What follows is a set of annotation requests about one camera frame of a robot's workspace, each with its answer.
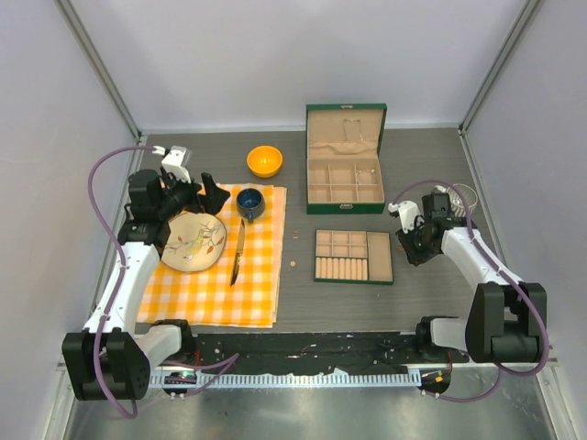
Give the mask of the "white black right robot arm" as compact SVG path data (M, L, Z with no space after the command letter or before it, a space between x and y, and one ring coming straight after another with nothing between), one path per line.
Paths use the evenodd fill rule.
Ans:
M426 362L448 348L465 352L477 363L545 362L548 354L547 294L538 283L523 281L483 242L469 214L456 215L449 195L432 192L421 204L390 203L399 219L396 235L414 266L436 256L449 258L472 288L466 319L428 316L418 325L415 353Z

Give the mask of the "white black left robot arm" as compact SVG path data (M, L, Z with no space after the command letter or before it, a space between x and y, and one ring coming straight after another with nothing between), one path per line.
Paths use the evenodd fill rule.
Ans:
M200 181L180 181L165 170L131 174L125 221L115 235L116 265L100 303L79 332L67 334L61 350L75 397L113 402L142 399L150 373L166 360L183 366L196 342L184 319L162 319L135 337L138 309L151 275L180 214L218 214L230 194L204 172Z

